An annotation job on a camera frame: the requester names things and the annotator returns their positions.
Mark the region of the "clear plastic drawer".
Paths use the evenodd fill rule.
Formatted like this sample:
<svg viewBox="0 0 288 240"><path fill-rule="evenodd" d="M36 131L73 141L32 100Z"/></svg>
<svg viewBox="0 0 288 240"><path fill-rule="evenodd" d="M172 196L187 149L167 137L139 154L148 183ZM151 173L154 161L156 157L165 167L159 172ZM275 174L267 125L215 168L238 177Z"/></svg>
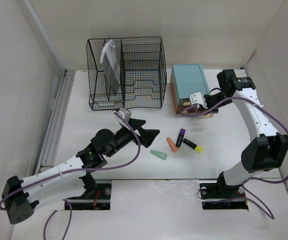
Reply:
<svg viewBox="0 0 288 240"><path fill-rule="evenodd" d="M197 110L196 113L198 119L209 119L214 115L213 112L205 114L205 110Z"/></svg>
<svg viewBox="0 0 288 240"><path fill-rule="evenodd" d="M177 106L177 114L180 114L180 112L188 107L191 106L190 100L188 98L182 98L178 102Z"/></svg>

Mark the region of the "grey paper swatch booklet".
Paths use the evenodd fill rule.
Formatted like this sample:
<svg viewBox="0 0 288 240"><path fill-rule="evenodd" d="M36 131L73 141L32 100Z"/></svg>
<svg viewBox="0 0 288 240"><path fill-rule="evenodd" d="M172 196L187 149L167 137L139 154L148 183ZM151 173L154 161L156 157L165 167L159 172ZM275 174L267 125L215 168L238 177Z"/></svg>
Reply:
<svg viewBox="0 0 288 240"><path fill-rule="evenodd" d="M104 70L113 93L117 93L120 87L120 64L117 58L116 45L113 39L104 44L100 56L100 64Z"/></svg>

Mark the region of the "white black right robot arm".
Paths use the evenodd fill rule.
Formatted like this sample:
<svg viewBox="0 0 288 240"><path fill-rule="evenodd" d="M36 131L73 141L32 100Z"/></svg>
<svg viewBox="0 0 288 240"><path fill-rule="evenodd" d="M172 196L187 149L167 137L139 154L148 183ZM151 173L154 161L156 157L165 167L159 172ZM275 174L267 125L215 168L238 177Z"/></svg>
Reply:
<svg viewBox="0 0 288 240"><path fill-rule="evenodd" d="M246 124L250 143L236 165L221 172L215 183L200 186L204 200L236 197L236 191L246 180L279 168L288 150L288 134L280 134L264 114L250 77L237 77L234 70L225 69L217 80L221 91L204 97L206 109L211 112L234 103Z"/></svg>

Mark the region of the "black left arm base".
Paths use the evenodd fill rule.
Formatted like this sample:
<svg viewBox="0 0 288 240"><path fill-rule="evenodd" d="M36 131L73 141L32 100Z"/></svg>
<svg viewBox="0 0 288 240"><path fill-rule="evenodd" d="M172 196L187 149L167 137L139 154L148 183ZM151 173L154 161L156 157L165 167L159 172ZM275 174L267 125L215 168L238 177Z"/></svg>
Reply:
<svg viewBox="0 0 288 240"><path fill-rule="evenodd" d="M112 180L94 180L91 174L80 177L83 191L67 199L72 210L106 211L110 210Z"/></svg>

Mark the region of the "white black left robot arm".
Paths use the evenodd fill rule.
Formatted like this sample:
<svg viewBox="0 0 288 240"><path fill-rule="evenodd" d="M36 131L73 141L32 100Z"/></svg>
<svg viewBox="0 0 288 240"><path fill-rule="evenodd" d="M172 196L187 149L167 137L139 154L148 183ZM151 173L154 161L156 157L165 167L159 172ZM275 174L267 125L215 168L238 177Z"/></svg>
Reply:
<svg viewBox="0 0 288 240"><path fill-rule="evenodd" d="M145 123L130 118L117 132L101 129L85 149L64 163L33 176L9 178L0 208L6 211L10 224L19 224L57 201L80 196L91 198L98 188L91 173L107 164L106 157L112 157L131 142L148 148L160 134L158 129L144 129Z"/></svg>

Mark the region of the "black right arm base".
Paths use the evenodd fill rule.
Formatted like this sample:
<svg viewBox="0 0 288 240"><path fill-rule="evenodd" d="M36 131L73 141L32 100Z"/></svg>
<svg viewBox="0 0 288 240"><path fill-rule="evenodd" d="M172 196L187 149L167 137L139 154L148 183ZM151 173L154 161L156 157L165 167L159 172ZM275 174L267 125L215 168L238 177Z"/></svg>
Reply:
<svg viewBox="0 0 288 240"><path fill-rule="evenodd" d="M203 210L248 210L242 185L226 185L223 176L200 181L198 197Z"/></svg>

